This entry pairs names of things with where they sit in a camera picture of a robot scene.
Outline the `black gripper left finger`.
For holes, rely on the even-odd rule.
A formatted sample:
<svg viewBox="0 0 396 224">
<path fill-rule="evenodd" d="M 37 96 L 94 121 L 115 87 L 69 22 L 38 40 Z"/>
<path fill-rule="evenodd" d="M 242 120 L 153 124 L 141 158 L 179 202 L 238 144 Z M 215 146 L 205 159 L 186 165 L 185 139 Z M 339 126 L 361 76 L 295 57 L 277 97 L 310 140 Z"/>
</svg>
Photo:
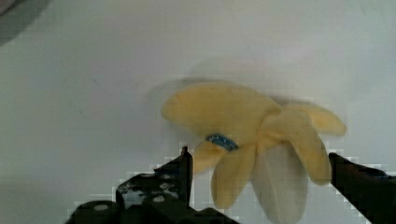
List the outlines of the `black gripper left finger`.
<svg viewBox="0 0 396 224">
<path fill-rule="evenodd" d="M 151 173 L 121 183 L 114 201 L 91 201 L 78 206 L 64 224 L 239 224 L 208 207 L 190 207 L 192 155 L 180 155 Z"/>
</svg>

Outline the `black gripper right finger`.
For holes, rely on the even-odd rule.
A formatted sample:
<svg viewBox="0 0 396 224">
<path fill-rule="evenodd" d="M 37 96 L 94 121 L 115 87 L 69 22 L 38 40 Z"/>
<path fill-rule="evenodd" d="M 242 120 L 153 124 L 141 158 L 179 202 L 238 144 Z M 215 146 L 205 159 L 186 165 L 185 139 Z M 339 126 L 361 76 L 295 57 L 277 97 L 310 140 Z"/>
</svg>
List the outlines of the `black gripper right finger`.
<svg viewBox="0 0 396 224">
<path fill-rule="evenodd" d="M 372 224 L 395 224 L 395 176 L 330 153 L 332 185 Z"/>
</svg>

